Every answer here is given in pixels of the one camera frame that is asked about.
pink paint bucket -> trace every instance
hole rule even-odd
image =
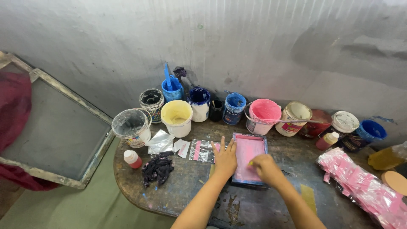
[[[281,117],[281,107],[270,99],[257,99],[247,106],[249,106],[250,117],[245,109],[246,128],[252,134],[266,135]]]

wooden table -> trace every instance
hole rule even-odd
[[[233,132],[248,133],[245,119],[230,126],[223,121],[209,120],[192,123],[190,134],[183,140],[192,139],[220,141],[232,137]],[[164,124],[152,124],[152,136],[163,129]],[[284,137],[274,128],[266,135],[269,153],[284,171],[291,174],[288,180],[300,192],[300,184],[314,189],[317,214],[327,228],[381,228],[361,208],[341,194],[334,184],[323,182],[324,171],[316,165],[316,158],[322,153],[315,147],[316,140],[303,140],[299,136]],[[123,160],[123,152],[131,149],[123,140],[114,156],[114,175],[123,195],[135,206],[152,213],[177,217],[203,183],[208,180],[210,163],[171,156],[174,171],[161,187],[153,182],[150,187],[143,186],[141,168],[132,169]],[[135,149],[143,163],[150,160],[147,147]],[[374,152],[365,148],[358,154],[349,154],[354,162],[365,170],[380,175],[368,164],[368,155]],[[219,228],[231,229],[270,229],[295,228],[288,210],[278,192],[274,189],[254,190],[236,187],[228,182],[217,199],[209,224]]]

red paint can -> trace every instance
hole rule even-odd
[[[304,127],[298,132],[298,134],[305,139],[312,139],[326,130],[331,125],[332,117],[324,110],[313,109],[310,120],[321,121],[324,123],[305,124]]]

stack of pink labels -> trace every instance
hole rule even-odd
[[[318,157],[317,163],[326,172],[324,181],[334,178],[342,194],[376,218],[384,229],[407,229],[407,206],[403,195],[356,165],[340,148]]]

yellow paint bucket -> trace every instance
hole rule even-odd
[[[173,100],[162,107],[161,120],[168,133],[176,138],[182,138],[191,131],[192,107],[182,100]]]

